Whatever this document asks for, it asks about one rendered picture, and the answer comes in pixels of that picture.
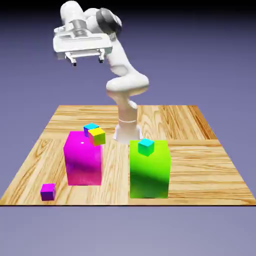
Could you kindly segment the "small yellow cube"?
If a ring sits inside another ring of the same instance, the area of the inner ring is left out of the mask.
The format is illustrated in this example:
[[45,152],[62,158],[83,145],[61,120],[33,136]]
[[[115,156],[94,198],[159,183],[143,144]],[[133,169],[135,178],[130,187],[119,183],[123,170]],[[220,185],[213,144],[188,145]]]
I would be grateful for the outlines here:
[[88,139],[94,146],[103,145],[106,143],[106,134],[100,127],[97,127],[88,130]]

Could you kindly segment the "large magenta box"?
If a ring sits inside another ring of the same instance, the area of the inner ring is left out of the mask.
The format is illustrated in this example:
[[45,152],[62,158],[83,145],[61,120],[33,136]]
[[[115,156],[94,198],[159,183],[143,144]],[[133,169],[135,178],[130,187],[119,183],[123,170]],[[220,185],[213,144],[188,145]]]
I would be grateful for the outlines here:
[[63,147],[69,186],[100,186],[103,174],[103,149],[94,146],[83,131],[71,131]]

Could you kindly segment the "large green box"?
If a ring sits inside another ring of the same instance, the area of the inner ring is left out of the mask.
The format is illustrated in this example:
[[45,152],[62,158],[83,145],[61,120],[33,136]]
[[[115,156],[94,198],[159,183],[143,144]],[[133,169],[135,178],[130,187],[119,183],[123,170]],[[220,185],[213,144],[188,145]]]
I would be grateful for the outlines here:
[[149,156],[138,152],[138,142],[130,141],[130,198],[166,199],[169,193],[171,154],[166,140],[154,140]]

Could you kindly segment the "small blue cube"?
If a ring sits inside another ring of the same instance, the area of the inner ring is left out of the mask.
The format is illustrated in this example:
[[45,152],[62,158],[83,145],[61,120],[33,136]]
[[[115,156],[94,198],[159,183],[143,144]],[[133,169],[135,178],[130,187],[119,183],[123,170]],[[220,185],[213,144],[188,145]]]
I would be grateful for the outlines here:
[[93,130],[98,128],[99,126],[95,123],[88,123],[83,126],[84,129],[84,135],[88,138],[89,137],[89,130]]

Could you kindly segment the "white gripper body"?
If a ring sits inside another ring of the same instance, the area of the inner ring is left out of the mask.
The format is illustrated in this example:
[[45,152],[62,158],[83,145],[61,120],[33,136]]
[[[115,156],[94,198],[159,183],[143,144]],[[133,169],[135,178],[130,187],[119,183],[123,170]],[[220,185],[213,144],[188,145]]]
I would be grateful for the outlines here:
[[53,50],[59,60],[65,59],[66,52],[74,59],[99,56],[99,49],[104,49],[105,55],[112,52],[112,42],[105,33],[75,36],[73,32],[59,32],[53,38]]

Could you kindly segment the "small purple cube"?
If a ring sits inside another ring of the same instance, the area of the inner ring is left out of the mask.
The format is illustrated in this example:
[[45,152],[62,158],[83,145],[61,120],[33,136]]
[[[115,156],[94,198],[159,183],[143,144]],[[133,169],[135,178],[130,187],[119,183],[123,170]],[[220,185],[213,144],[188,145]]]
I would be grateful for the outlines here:
[[44,183],[40,190],[42,201],[54,201],[56,196],[55,183]]

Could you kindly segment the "small cyan cube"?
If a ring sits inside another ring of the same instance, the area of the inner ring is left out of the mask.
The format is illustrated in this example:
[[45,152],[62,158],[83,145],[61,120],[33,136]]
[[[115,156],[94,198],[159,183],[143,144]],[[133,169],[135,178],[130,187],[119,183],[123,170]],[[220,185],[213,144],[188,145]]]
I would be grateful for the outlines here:
[[141,155],[149,156],[151,155],[155,150],[155,142],[148,138],[143,138],[138,142],[138,152]]

